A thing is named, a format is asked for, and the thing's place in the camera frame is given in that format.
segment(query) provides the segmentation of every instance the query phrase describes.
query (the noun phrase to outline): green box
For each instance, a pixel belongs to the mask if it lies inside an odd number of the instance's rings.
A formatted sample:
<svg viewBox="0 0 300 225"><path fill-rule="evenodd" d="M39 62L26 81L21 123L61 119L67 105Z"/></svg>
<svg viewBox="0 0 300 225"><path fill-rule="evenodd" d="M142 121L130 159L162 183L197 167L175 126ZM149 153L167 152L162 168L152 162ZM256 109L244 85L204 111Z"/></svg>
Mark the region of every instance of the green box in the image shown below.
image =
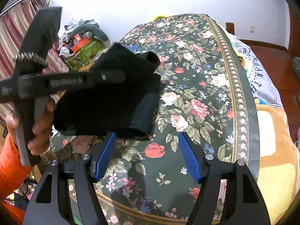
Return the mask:
<svg viewBox="0 0 300 225"><path fill-rule="evenodd" d="M80 48L75 55L65 60L65 63L70 71L78 71L82 67L88 65L91 62L91 59L103 49L105 49L105 47L101 41L92 39Z"/></svg>

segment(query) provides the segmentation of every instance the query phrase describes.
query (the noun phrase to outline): blue gripper pad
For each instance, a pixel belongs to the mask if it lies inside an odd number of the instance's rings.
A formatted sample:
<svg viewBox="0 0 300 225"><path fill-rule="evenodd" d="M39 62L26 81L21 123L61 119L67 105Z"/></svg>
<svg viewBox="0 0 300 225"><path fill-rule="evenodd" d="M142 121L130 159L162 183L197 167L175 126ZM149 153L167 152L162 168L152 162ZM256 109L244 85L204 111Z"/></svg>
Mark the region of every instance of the blue gripper pad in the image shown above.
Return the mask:
<svg viewBox="0 0 300 225"><path fill-rule="evenodd" d="M181 150L181 153L183 155L184 161L187 165L191 177L195 179L197 183L200 183L201 174L200 174L199 162L197 161L183 133L179 134L179 148Z"/></svg>
<svg viewBox="0 0 300 225"><path fill-rule="evenodd" d="M96 172L94 174L94 178L98 182L101 178L104 177L106 173L106 169L115 150L116 142L117 142L116 134L112 133L96 164Z"/></svg>

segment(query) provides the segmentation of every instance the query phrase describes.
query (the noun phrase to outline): metal screw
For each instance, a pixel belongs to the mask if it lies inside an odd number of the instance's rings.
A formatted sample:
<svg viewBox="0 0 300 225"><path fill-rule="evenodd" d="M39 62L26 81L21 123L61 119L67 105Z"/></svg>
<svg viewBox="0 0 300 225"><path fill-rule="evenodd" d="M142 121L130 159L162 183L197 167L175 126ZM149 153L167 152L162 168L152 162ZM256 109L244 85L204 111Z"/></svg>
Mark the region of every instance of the metal screw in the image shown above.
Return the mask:
<svg viewBox="0 0 300 225"><path fill-rule="evenodd" d="M50 164L51 164L51 166L55 166L55 165L58 164L58 160L52 160L52 161L50 162Z"/></svg>
<svg viewBox="0 0 300 225"><path fill-rule="evenodd" d="M81 159L82 160L88 160L90 158L90 154L83 154L82 156L81 156Z"/></svg>
<svg viewBox="0 0 300 225"><path fill-rule="evenodd" d="M244 165L245 165L245 162L244 162L243 160L238 160L238 165L244 166Z"/></svg>
<svg viewBox="0 0 300 225"><path fill-rule="evenodd" d="M213 156L212 154L206 154L206 155L205 155L205 158L206 158L207 160L212 160L212 159L214 158L214 156Z"/></svg>

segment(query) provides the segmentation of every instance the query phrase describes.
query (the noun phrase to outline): wooden floor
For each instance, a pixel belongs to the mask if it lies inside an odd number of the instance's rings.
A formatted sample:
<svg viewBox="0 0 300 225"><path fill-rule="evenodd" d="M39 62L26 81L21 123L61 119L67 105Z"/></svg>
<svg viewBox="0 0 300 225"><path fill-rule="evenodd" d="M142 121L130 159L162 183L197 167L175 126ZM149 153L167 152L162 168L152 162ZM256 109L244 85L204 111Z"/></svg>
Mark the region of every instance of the wooden floor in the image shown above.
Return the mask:
<svg viewBox="0 0 300 225"><path fill-rule="evenodd" d="M263 46L250 47L280 93L288 118L291 138L295 141L297 139L296 132L300 126L300 108L296 100L300 90L300 81L294 75L292 59L282 50Z"/></svg>

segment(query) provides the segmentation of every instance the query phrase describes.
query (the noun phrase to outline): wooden headboard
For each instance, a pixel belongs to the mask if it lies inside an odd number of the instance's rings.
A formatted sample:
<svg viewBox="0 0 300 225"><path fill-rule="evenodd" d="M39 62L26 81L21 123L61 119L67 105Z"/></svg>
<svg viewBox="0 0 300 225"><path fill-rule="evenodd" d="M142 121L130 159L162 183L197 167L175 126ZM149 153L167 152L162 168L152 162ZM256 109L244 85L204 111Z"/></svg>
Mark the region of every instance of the wooden headboard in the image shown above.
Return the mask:
<svg viewBox="0 0 300 225"><path fill-rule="evenodd" d="M226 22L226 30L228 33L234 35L234 23Z"/></svg>

